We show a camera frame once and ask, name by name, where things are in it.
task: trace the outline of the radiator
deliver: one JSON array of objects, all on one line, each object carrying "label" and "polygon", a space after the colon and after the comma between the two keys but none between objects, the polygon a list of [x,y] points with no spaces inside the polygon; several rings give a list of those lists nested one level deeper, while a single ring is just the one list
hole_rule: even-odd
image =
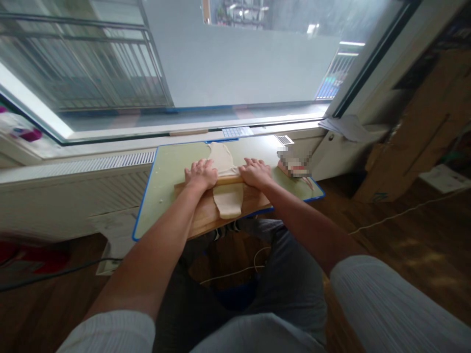
[{"label": "radiator", "polygon": [[45,241],[93,234],[91,216],[139,207],[155,152],[0,172],[0,232]]}]

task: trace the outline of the floor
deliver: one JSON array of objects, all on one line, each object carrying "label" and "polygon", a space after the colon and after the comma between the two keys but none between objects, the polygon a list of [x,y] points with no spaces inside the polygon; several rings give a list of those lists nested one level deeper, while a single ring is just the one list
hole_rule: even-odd
[{"label": "floor", "polygon": [[[326,198],[312,206],[332,218],[347,232],[395,215],[441,195],[422,181],[396,202],[361,204],[350,200],[351,178],[321,181]],[[471,198],[470,191],[429,203],[420,209],[355,233],[353,237],[372,255],[385,261],[406,280],[452,314],[471,325]],[[101,256],[105,239],[93,235],[67,244],[70,266]],[[207,254],[190,269],[198,281],[253,266],[255,253],[266,246],[247,234],[229,235],[213,243]],[[269,250],[257,256],[265,262]],[[5,352],[53,352],[81,321],[107,281],[94,276],[96,267],[29,287],[0,294],[0,342]],[[223,290],[246,283],[254,270],[217,279],[205,285]],[[346,322],[328,279],[325,294],[329,306],[329,352],[363,352]]]}]

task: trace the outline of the dough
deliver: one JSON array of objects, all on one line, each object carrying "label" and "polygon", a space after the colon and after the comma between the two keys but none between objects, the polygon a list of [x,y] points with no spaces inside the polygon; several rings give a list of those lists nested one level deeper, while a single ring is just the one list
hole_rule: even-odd
[{"label": "dough", "polygon": [[[213,167],[217,168],[218,177],[239,175],[239,169],[234,165],[232,155],[226,145],[212,142],[209,148],[211,153],[208,159],[214,160]],[[243,183],[215,186],[212,195],[222,219],[231,219],[241,215],[244,199]]]},{"label": "dough", "polygon": [[240,208],[244,199],[243,183],[215,186],[212,195],[222,219],[231,219],[241,215]]},{"label": "dough", "polygon": [[208,159],[214,161],[212,166],[213,168],[217,168],[218,177],[229,177],[240,174],[239,169],[234,165],[232,154],[229,152],[226,145],[211,142],[209,148],[211,149],[211,153]]}]

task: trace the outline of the thigh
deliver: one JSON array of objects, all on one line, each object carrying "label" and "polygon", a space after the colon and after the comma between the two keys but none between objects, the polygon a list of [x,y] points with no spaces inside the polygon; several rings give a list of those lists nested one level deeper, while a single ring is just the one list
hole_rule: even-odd
[{"label": "thigh", "polygon": [[264,239],[270,235],[272,249],[247,313],[273,312],[325,344],[322,269],[281,221],[252,221],[259,222],[252,225],[253,235],[261,233]]},{"label": "thigh", "polygon": [[188,352],[231,317],[214,294],[179,264],[157,316],[154,352]]}]

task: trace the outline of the white sleeve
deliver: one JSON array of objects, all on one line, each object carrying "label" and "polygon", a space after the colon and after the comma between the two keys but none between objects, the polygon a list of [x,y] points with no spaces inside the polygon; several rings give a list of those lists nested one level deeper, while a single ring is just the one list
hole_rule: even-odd
[{"label": "white sleeve", "polygon": [[367,352],[471,352],[471,329],[384,262],[352,256],[330,279]]},{"label": "white sleeve", "polygon": [[57,353],[152,352],[156,327],[150,316],[116,310],[80,323]]}]

